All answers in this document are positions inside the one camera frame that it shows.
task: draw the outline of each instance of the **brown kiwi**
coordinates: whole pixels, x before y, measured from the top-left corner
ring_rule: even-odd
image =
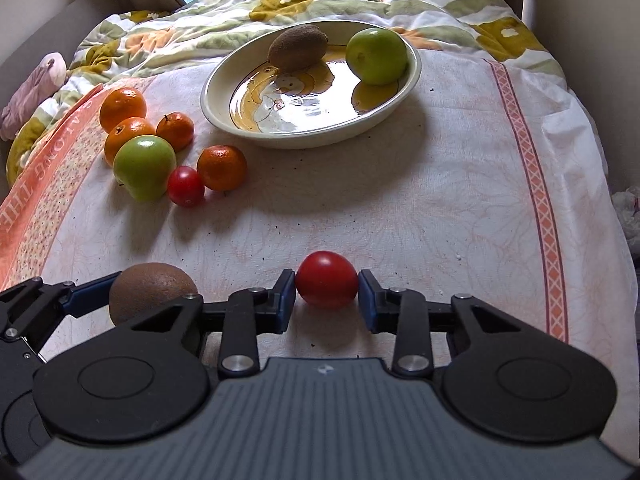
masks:
[[[169,264],[137,264],[123,270],[109,291],[109,316],[119,325],[165,301],[197,294],[189,275]]]
[[[284,73],[312,66],[326,54],[327,36],[311,23],[288,28],[269,47],[268,61]]]

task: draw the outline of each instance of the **white sheet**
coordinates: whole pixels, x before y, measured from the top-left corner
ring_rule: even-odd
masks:
[[[270,286],[311,251],[336,250],[383,285],[410,286],[434,301],[471,292],[596,356],[618,384],[603,438],[636,459],[637,285],[588,118],[544,76],[420,54],[421,81],[388,120],[355,139],[296,152],[258,148],[210,126],[198,103],[210,66],[156,76],[145,91],[152,122],[180,110],[196,123],[184,163],[194,166],[206,146],[233,143],[246,154],[249,180],[226,197],[209,193],[196,210],[166,198],[136,204],[98,156],[44,279],[85,282],[160,261],[182,267],[212,301]],[[105,311],[66,320],[43,355],[108,326]],[[367,334],[355,307],[319,313],[300,300],[287,334],[260,343],[263,358],[388,357],[391,349],[392,337]]]

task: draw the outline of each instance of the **tangerine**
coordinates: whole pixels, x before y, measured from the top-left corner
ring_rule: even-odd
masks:
[[[114,90],[100,107],[100,126],[110,133],[124,119],[146,117],[146,101],[135,88]]]
[[[156,126],[156,135],[166,140],[174,152],[179,152],[193,140],[193,121],[180,112],[167,114]]]
[[[116,158],[118,150],[127,141],[140,135],[155,135],[156,130],[153,125],[142,117],[130,117],[120,122],[104,141],[104,158],[107,164],[113,166],[113,159]]]
[[[231,191],[246,179],[246,159],[235,146],[209,146],[200,154],[196,169],[213,191]]]

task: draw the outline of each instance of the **gray gripper base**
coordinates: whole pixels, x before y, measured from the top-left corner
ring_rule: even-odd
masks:
[[[272,358],[224,381],[180,428],[130,447],[54,439],[28,480],[622,480],[631,472],[596,438],[511,446],[453,418],[432,387],[377,359]]]

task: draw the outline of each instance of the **pink cloth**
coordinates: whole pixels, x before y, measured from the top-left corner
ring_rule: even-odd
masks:
[[[31,118],[36,108],[65,83],[66,64],[58,53],[40,62],[11,97],[0,116],[0,139],[11,140]]]

